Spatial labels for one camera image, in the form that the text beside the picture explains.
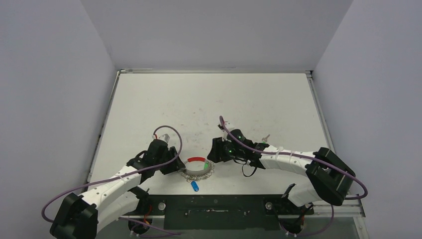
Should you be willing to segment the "large keyring with red sleeve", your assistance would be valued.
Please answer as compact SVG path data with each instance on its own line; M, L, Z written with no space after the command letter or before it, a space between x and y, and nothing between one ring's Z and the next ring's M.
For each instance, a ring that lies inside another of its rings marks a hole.
M210 166L204 170L204 164L208 163ZM204 157L191 157L183 162L186 169L179 171L179 174L187 181L201 181L210 178L214 174L214 163Z

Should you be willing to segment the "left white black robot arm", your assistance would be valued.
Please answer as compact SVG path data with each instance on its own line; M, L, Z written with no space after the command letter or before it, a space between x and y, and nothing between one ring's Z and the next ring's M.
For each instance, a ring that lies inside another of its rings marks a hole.
M164 139L154 139L147 150L129 160L110 179L79 195L68 194L52 222L50 234L57 239L94 239L119 217L145 213L151 202L140 184L159 170L162 174L183 169L178 151Z

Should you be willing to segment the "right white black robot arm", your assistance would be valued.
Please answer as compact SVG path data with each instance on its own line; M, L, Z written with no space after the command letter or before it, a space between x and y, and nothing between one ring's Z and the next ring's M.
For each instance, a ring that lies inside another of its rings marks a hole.
M289 214L316 201L341 206L355 177L355 173L326 147L316 152L295 152L253 142L239 129L213 138L207 159L214 163L238 160L253 168L278 169L307 177L305 185L293 186L281 200L282 209Z

